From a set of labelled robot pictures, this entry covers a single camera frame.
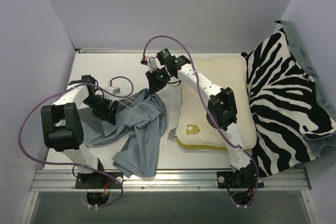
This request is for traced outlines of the grey-blue pillowcase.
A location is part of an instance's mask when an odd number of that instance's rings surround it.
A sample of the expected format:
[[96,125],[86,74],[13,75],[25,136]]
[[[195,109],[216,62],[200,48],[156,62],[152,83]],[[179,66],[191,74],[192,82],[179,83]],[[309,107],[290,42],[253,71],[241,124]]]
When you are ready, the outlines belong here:
[[142,89],[119,100],[114,125],[93,116],[91,108],[78,112],[87,147],[113,143],[128,135],[123,148],[112,158],[114,166],[126,177],[149,178],[155,175],[160,139],[167,125],[166,107],[157,94]]

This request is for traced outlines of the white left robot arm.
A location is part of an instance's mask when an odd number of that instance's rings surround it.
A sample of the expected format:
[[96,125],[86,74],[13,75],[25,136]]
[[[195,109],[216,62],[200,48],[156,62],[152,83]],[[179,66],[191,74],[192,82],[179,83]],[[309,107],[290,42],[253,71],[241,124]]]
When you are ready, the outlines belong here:
[[85,104],[96,118],[116,124],[118,101],[96,94],[96,79],[91,75],[70,81],[67,93],[56,102],[41,108],[44,143],[67,156],[78,167],[77,177],[94,188],[106,183],[101,161],[94,157],[84,144],[84,131],[78,108]]

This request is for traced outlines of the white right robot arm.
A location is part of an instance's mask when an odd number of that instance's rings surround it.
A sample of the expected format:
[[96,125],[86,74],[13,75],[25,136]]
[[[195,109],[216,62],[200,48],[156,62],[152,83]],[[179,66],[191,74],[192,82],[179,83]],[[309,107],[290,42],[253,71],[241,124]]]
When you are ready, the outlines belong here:
[[234,91],[223,88],[199,72],[191,55],[173,56],[163,49],[155,57],[145,57],[148,72],[145,73],[150,93],[162,90],[175,77],[195,90],[206,111],[211,127],[221,135],[229,153],[233,169],[233,181],[239,187],[248,183],[258,184],[257,165],[243,145],[238,130],[237,105]]

